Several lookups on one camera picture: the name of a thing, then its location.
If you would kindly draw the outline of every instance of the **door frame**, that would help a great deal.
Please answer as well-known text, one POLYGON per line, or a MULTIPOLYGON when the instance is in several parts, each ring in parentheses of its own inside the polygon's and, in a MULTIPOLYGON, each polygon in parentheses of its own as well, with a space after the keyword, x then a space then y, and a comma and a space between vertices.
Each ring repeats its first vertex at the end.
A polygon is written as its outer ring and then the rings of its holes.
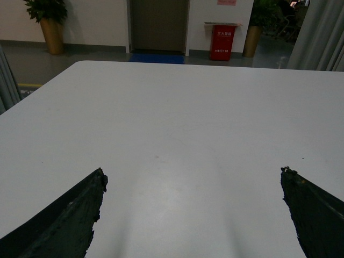
MULTIPOLYGON (((128 26, 128 42, 126 51, 127 53, 131 53, 133 49, 132 39, 133 39, 133 16, 132 16, 132 0, 125 0, 126 1, 126 7, 127 7, 127 26, 128 26)), ((188 32, 189 32, 189 18, 190 18, 190 2, 188 1, 188 7, 187 7, 187 23, 186 23, 186 30, 185 30, 185 42, 184 42, 184 53, 185 56, 189 55, 189 49, 188 49, 188 32)))

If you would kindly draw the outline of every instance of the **gray curtain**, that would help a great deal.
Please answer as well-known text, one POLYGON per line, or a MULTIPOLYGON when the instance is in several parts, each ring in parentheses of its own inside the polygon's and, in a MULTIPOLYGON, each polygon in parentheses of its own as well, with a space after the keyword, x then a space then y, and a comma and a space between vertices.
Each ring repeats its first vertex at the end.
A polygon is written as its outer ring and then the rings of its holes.
POLYGON ((288 69, 344 71, 344 1, 312 0, 288 69))
POLYGON ((18 84, 0 45, 0 114, 22 99, 18 84))

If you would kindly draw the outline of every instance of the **gray floor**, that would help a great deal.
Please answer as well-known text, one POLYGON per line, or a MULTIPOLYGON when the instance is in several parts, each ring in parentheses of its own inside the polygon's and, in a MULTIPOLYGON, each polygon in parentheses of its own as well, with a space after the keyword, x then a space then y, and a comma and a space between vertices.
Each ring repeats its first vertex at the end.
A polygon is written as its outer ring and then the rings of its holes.
MULTIPOLYGON (((67 69, 73 63, 82 60, 123 61, 131 55, 116 52, 66 51, 62 55, 48 54, 39 47, 3 46, 12 72, 18 84, 45 84, 67 69)), ((208 56, 186 56, 185 63, 192 65, 237 66, 284 69, 293 49, 293 43, 282 39, 275 40, 262 35, 254 58, 232 57, 227 61, 210 61, 208 56)))

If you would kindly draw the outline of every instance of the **red bin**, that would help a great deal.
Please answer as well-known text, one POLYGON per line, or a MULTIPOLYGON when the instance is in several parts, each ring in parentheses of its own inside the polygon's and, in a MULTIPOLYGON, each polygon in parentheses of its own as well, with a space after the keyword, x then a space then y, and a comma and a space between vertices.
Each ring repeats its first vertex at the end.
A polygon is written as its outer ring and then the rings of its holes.
POLYGON ((214 25, 210 60, 228 61, 231 58, 235 28, 233 25, 214 25))

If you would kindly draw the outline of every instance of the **brown door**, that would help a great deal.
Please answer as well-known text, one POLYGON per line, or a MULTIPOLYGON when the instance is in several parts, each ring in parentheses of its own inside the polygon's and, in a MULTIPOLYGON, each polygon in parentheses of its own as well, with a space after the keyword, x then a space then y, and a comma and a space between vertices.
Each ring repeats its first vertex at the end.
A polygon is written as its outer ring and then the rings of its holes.
POLYGON ((189 0, 131 0, 132 48, 185 52, 189 0))

